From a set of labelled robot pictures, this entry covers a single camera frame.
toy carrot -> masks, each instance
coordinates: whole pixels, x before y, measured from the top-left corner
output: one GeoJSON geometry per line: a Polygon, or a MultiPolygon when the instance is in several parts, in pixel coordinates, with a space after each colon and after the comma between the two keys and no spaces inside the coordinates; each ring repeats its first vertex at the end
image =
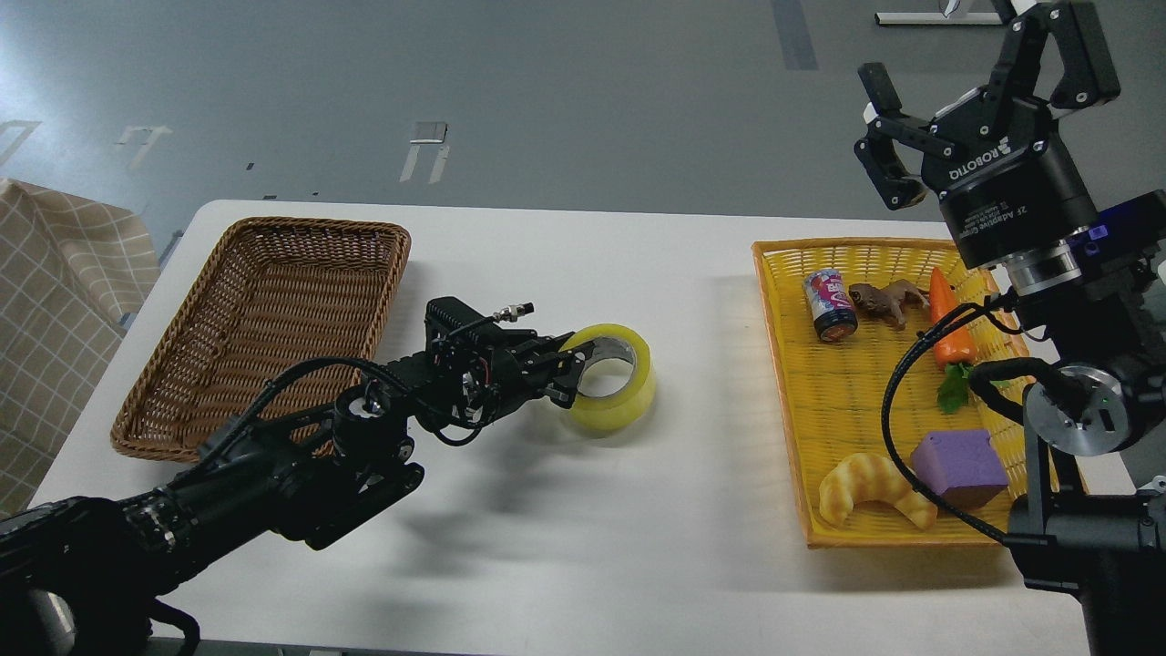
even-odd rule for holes
{"type": "MultiPolygon", "coordinates": [[[[932,323],[955,309],[958,302],[955,291],[948,284],[947,277],[939,267],[932,268],[932,285],[929,289],[932,303],[932,323]]],[[[951,415],[968,404],[968,374],[976,360],[976,343],[967,327],[940,340],[932,350],[935,353],[935,365],[943,372],[943,383],[936,394],[936,403],[946,415],[951,415]]]]}

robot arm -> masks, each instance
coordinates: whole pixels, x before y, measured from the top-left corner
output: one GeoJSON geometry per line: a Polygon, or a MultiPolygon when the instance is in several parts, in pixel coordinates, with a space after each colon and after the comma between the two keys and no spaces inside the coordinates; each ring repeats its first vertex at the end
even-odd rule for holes
{"type": "Polygon", "coordinates": [[[573,333],[497,325],[533,309],[482,315],[455,297],[435,298],[424,351],[385,366],[318,359],[293,367],[170,484],[122,501],[75,498],[0,522],[0,636],[19,654],[133,654],[154,619],[182,628],[192,650],[197,623],[155,598],[265,531],[324,549],[410,494],[424,477],[409,463],[410,417],[461,446],[528,401],[574,404],[595,344],[563,350],[573,333]],[[330,404],[259,417],[281,389],[336,365],[360,369],[363,383],[330,404]],[[450,425],[472,432],[454,440],[442,433],[450,425]],[[297,431],[311,435],[296,444],[297,431]]]}
{"type": "MultiPolygon", "coordinates": [[[[1013,506],[1007,534],[949,510],[1003,542],[1028,587],[1076,597],[1095,654],[1156,650],[1149,627],[1166,585],[1166,486],[1088,495],[1074,457],[1124,450],[1166,417],[1166,343],[1142,297],[1153,280],[1150,258],[1166,238],[1166,193],[1098,213],[1058,135],[1066,113],[1119,92],[1094,6],[1037,3],[1005,30],[989,83],[928,121],[901,113],[881,64],[859,69],[871,103],[855,153],[892,210],[935,191],[964,263],[1007,269],[1012,289],[993,308],[1014,310],[1025,331],[1045,326],[1061,358],[1053,366],[1017,359],[974,369],[972,390],[1024,424],[1028,494],[1013,506]],[[1034,89],[1048,35],[1066,72],[1046,100],[1034,89]],[[923,151],[919,176],[906,172],[893,141],[923,151]],[[991,385],[1020,376],[1037,380],[1023,407],[991,385]]],[[[964,306],[940,323],[951,330],[985,313],[964,306]]],[[[908,352],[883,407],[892,459],[916,489],[926,486],[894,454],[886,418],[906,368],[944,331],[937,324],[908,352]]]]}

orange carrot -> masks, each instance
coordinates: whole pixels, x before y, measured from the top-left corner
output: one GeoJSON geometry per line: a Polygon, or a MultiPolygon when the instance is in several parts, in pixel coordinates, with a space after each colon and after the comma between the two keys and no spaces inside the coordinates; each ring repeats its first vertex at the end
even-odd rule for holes
{"type": "MultiPolygon", "coordinates": [[[[951,311],[958,304],[951,285],[948,284],[947,277],[943,276],[943,271],[939,267],[932,268],[929,297],[932,303],[932,323],[942,318],[944,313],[951,311]]],[[[971,333],[968,332],[967,327],[960,327],[955,333],[940,340],[940,344],[935,345],[933,351],[935,352],[935,364],[940,366],[940,369],[947,369],[949,365],[965,365],[971,367],[972,361],[976,360],[976,343],[972,341],[971,333]]]]}

plaid cloth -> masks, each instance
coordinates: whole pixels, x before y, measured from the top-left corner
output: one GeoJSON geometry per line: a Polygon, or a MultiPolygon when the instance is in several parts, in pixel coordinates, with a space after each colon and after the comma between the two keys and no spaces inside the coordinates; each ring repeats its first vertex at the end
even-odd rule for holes
{"type": "Polygon", "coordinates": [[[128,210],[0,178],[0,517],[40,486],[157,274],[128,210]]]}

purple foam cube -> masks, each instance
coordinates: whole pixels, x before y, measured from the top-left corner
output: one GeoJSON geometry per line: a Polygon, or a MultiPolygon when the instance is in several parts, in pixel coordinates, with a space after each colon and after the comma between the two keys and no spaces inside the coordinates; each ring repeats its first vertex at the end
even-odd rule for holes
{"type": "Polygon", "coordinates": [[[988,431],[932,431],[911,454],[919,480],[960,509],[979,508],[1009,487],[988,431]]]}

